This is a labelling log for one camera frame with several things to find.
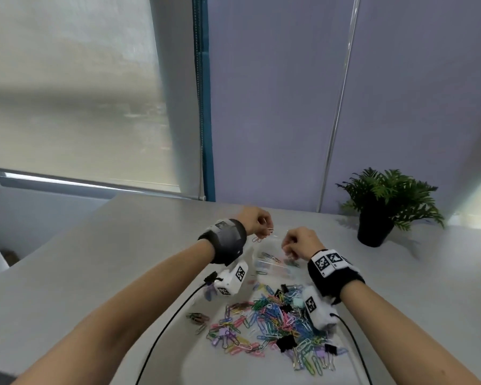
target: flower pot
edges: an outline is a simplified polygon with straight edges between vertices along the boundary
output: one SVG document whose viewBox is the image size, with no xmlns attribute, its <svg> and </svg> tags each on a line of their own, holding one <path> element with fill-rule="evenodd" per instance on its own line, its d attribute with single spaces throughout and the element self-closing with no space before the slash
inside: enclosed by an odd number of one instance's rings
<svg viewBox="0 0 481 385">
<path fill-rule="evenodd" d="M 386 215 L 362 210 L 358 240 L 366 246 L 379 247 L 393 227 L 394 222 Z"/>
</svg>

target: cable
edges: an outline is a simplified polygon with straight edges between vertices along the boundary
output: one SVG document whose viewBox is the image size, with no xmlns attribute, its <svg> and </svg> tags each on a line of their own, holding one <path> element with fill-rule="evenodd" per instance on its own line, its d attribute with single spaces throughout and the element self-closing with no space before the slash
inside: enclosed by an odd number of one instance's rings
<svg viewBox="0 0 481 385">
<path fill-rule="evenodd" d="M 344 321 L 344 319 L 342 319 L 339 315 L 331 313 L 330 316 L 338 317 L 340 319 L 340 321 L 342 322 L 342 324 L 344 324 L 345 327 L 347 328 L 347 331 L 349 331 L 349 335 L 351 335 L 351 338 L 353 339 L 353 342 L 354 342 L 354 346 L 356 347 L 356 350 L 358 351 L 358 355 L 360 356 L 360 359 L 362 360 L 362 365 L 364 366 L 365 374 L 367 375 L 367 379 L 369 380 L 370 385 L 372 385 L 372 380 L 370 379 L 369 371 L 367 370 L 367 366 L 365 365 L 364 357 L 362 355 L 362 352 L 360 351 L 360 348 L 358 347 L 358 343 L 356 343 L 356 339 L 354 338 L 353 333 L 351 332 L 349 327 L 347 327 L 347 324 Z"/>
<path fill-rule="evenodd" d="M 142 369 L 141 369 L 141 372 L 139 373 L 139 376 L 137 377 L 137 381 L 135 381 L 135 385 L 139 385 L 139 381 L 141 381 L 141 376 L 142 376 L 142 373 L 144 371 L 144 369 L 146 368 L 146 364 L 148 363 L 148 359 L 150 359 L 150 355 L 151 353 L 153 352 L 153 349 L 155 348 L 155 344 L 157 344 L 158 340 L 160 339 L 160 337 L 162 336 L 162 334 L 164 333 L 164 331 L 166 330 L 166 328 L 169 326 L 169 324 L 173 321 L 173 319 L 175 318 L 175 316 L 178 314 L 178 312 L 180 312 L 180 310 L 184 307 L 185 304 L 187 304 L 187 302 L 201 289 L 203 288 L 204 286 L 206 286 L 207 283 L 204 283 L 203 285 L 201 285 L 198 289 L 196 289 L 195 291 L 192 292 L 192 294 L 184 301 L 183 304 L 180 305 L 180 308 L 178 308 L 176 310 L 176 312 L 173 314 L 173 316 L 171 316 L 171 319 L 169 319 L 168 323 L 164 326 L 164 328 L 162 329 L 162 331 L 160 332 L 160 334 L 157 336 L 157 339 L 155 339 L 155 342 L 153 344 L 153 346 L 151 347 L 150 349 L 150 352 L 148 353 L 148 356 L 146 357 L 146 360 L 144 362 L 144 364 L 142 365 Z"/>
</svg>

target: person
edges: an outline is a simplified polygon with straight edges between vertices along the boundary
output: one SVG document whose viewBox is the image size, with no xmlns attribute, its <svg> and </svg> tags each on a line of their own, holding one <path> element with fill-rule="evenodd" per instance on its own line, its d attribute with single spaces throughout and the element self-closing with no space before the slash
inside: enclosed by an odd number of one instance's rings
<svg viewBox="0 0 481 385">
<path fill-rule="evenodd" d="M 13 384 L 108 384 L 135 341 L 209 263 L 233 262 L 247 236 L 262 239 L 271 228 L 271 215 L 257 207 L 245 207 L 235 219 L 216 223 L 195 244 L 155 265 L 92 311 Z M 282 248 L 290 257 L 308 261 L 322 294 L 344 303 L 397 384 L 481 384 L 433 338 L 372 291 L 358 272 L 346 268 L 327 277 L 317 274 L 314 257 L 326 247 L 314 231 L 291 229 Z"/>
</svg>

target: wristband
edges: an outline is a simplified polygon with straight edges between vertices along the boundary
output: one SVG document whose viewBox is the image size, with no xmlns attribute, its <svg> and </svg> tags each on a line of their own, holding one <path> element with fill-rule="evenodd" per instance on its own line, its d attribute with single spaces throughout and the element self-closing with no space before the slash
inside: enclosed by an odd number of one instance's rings
<svg viewBox="0 0 481 385">
<path fill-rule="evenodd" d="M 333 304 L 340 303 L 340 291 L 347 283 L 365 283 L 358 268 L 335 250 L 316 252 L 308 262 L 308 273 L 323 296 L 334 298 Z"/>
<path fill-rule="evenodd" d="M 198 240 L 207 239 L 214 247 L 212 263 L 228 266 L 241 256 L 247 237 L 246 229 L 239 220 L 222 219 L 207 228 Z"/>
</svg>

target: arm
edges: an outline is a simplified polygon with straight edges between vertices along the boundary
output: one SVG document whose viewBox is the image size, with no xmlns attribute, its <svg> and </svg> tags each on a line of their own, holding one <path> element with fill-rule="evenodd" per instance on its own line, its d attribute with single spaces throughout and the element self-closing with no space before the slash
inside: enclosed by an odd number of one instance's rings
<svg viewBox="0 0 481 385">
<path fill-rule="evenodd" d="M 237 215 L 246 234 L 263 238 L 272 228 L 268 212 L 247 207 Z M 22 374 L 14 385 L 105 385 L 142 333 L 214 258 L 201 239 L 160 262 L 105 304 Z"/>
<path fill-rule="evenodd" d="M 305 227 L 290 230 L 282 248 L 289 256 L 307 261 L 326 249 L 315 232 Z M 333 272 L 321 282 L 319 290 L 340 292 L 341 301 L 398 385 L 481 385 L 474 374 L 418 325 L 362 281 L 346 281 L 340 272 Z"/>
</svg>

